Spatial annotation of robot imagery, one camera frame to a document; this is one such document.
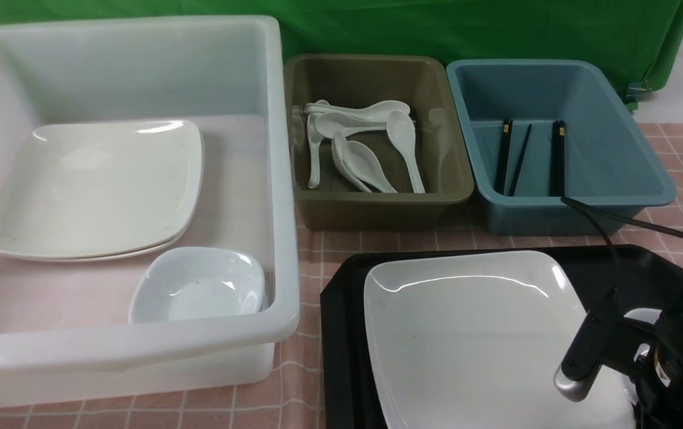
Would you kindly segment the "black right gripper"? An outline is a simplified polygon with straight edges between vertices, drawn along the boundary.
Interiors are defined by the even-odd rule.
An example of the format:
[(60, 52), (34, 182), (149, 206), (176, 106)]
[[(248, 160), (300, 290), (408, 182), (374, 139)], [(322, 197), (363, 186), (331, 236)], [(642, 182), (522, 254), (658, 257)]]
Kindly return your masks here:
[(606, 365), (633, 382), (638, 428), (683, 428), (683, 288), (652, 323), (621, 318), (617, 290), (607, 291), (579, 326), (554, 387), (581, 402)]

